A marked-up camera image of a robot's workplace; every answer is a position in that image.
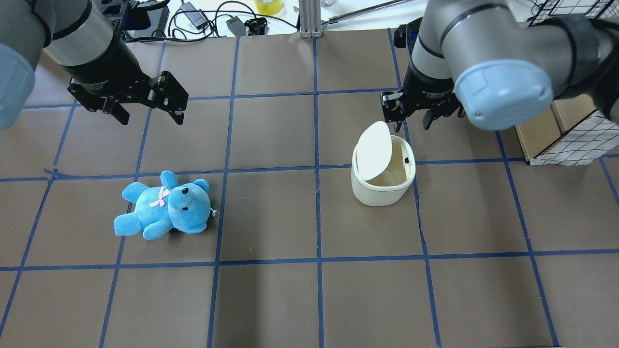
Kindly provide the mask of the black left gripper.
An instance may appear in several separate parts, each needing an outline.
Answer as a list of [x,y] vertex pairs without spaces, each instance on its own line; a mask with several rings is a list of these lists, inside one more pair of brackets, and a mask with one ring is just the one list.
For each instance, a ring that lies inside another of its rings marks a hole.
[[130,113],[122,104],[139,103],[167,112],[177,125],[184,123],[189,97],[184,87],[168,71],[148,76],[117,34],[99,57],[67,71],[69,93],[89,112],[102,111],[126,126]]

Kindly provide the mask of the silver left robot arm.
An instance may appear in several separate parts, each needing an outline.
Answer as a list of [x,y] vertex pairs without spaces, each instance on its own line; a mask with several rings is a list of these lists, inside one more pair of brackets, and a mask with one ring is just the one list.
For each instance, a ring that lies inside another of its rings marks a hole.
[[3,0],[1,2],[2,130],[14,125],[31,95],[42,54],[71,80],[68,92],[89,112],[127,125],[125,103],[162,110],[181,125],[188,93],[168,71],[148,76],[122,37],[149,26],[157,0]]

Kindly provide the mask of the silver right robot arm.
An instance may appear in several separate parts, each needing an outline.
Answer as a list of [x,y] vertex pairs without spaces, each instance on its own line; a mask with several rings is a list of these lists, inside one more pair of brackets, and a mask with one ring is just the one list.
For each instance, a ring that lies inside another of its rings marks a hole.
[[381,94],[395,131],[418,110],[425,129],[459,110],[499,131],[583,94],[618,122],[617,17],[566,14],[523,27],[503,0],[430,0],[396,29],[394,45],[409,55],[401,89]]

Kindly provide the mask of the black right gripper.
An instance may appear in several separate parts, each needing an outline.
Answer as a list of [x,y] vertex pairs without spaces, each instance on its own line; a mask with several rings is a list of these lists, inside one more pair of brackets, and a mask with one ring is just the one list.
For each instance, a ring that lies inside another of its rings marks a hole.
[[381,110],[384,122],[392,123],[394,132],[399,133],[407,117],[419,110],[425,110],[424,130],[440,117],[466,116],[464,107],[454,92],[452,79],[435,79],[420,72],[412,63],[409,64],[401,89],[397,92],[381,93]]

